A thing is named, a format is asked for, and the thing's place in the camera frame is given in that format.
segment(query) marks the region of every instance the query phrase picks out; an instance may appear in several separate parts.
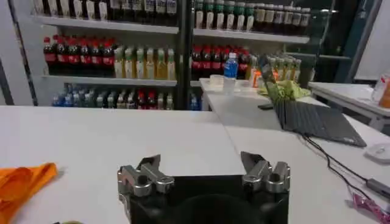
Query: black cable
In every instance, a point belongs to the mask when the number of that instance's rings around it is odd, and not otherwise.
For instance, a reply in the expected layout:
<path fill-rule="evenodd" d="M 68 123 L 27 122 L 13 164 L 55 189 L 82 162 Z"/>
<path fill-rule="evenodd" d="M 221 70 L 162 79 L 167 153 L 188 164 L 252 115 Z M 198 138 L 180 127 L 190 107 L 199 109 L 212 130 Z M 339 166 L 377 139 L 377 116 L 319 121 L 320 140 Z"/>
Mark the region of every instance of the black cable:
<path fill-rule="evenodd" d="M 336 173 L 342 180 L 344 180 L 344 182 L 346 183 L 346 185 L 350 186 L 351 188 L 355 189 L 356 191 L 360 192 L 361 194 L 363 194 L 367 199 L 371 200 L 371 198 L 366 194 L 364 193 L 364 191 L 362 191 L 361 189 L 359 189 L 358 187 L 352 185 L 348 179 L 346 177 L 344 177 L 341 173 L 339 173 L 336 169 L 334 169 L 332 166 L 330 166 L 330 158 L 332 158 L 327 152 L 325 152 L 325 150 L 319 146 L 317 143 L 315 143 L 313 140 L 311 140 L 308 136 L 305 136 L 305 135 L 302 135 L 302 137 L 304 138 L 304 140 L 306 140 L 307 142 L 309 142 L 312 146 L 314 146 L 316 149 L 320 150 L 324 155 L 325 157 L 327 158 L 327 166 L 330 170 L 332 170 L 334 173 Z M 335 160 L 334 158 L 332 158 L 334 161 L 336 161 L 339 165 L 342 165 L 339 161 Z M 345 169 L 347 169 L 348 171 L 351 172 L 351 170 L 349 168 L 347 168 L 346 166 L 342 165 Z M 358 177 L 362 178 L 363 180 L 366 180 L 365 178 L 363 178 L 362 176 L 360 175 L 357 175 Z"/>

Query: orange cloth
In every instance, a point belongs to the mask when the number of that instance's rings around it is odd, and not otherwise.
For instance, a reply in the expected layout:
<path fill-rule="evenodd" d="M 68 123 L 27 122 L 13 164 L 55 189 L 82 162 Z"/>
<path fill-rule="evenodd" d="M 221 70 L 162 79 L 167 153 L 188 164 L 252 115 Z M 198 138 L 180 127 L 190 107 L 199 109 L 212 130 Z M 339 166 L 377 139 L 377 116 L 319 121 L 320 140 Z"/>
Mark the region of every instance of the orange cloth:
<path fill-rule="evenodd" d="M 0 224 L 10 223 L 16 211 L 56 174 L 54 163 L 0 169 Z"/>

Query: laptop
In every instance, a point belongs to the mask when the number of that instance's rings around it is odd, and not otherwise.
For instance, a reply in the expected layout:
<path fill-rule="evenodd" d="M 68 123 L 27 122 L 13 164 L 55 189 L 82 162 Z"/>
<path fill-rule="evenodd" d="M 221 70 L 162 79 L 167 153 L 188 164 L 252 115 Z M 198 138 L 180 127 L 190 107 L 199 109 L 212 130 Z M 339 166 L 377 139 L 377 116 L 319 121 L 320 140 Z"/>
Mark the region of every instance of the laptop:
<path fill-rule="evenodd" d="M 282 129 L 347 145 L 367 146 L 340 111 L 282 97 L 266 56 L 260 58 L 259 65 Z"/>

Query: white shelf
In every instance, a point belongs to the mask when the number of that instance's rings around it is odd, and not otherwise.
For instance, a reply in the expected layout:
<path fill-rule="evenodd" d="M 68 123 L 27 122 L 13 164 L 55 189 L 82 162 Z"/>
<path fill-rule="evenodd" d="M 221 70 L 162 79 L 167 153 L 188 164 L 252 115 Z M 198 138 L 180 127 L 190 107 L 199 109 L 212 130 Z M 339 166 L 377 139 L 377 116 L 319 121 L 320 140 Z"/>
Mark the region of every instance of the white shelf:
<path fill-rule="evenodd" d="M 190 81 L 191 87 L 200 87 L 200 81 Z"/>
<path fill-rule="evenodd" d="M 134 85 L 134 86 L 176 86 L 172 80 L 117 79 L 104 77 L 74 77 L 59 75 L 43 75 L 45 80 L 60 80 L 63 83 L 105 84 L 105 85 Z"/>
<path fill-rule="evenodd" d="M 32 16 L 33 19 L 41 24 L 53 26 L 85 27 L 94 29 L 127 30 L 150 33 L 170 33 L 177 34 L 179 28 L 168 26 L 152 26 L 135 23 L 121 23 L 114 21 L 98 21 L 88 19 L 59 18 L 51 16 Z"/>
<path fill-rule="evenodd" d="M 223 37 L 223 38 L 236 38 L 244 40 L 262 40 L 282 43 L 294 43 L 294 44 L 305 44 L 309 42 L 308 37 L 298 36 L 284 36 L 275 35 L 268 33 L 253 33 L 253 32 L 240 32 L 230 30 L 209 30 L 209 29 L 194 29 L 195 36 L 204 37 Z"/>

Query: small white device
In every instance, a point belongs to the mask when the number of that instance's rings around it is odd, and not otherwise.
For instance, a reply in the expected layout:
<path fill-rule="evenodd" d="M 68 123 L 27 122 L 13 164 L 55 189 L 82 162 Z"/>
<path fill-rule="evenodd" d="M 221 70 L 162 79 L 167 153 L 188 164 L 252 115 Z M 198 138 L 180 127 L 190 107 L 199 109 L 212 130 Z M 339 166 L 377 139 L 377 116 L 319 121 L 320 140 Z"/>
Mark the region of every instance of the small white device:
<path fill-rule="evenodd" d="M 368 148 L 366 157 L 382 164 L 390 164 L 390 143 L 376 144 Z"/>

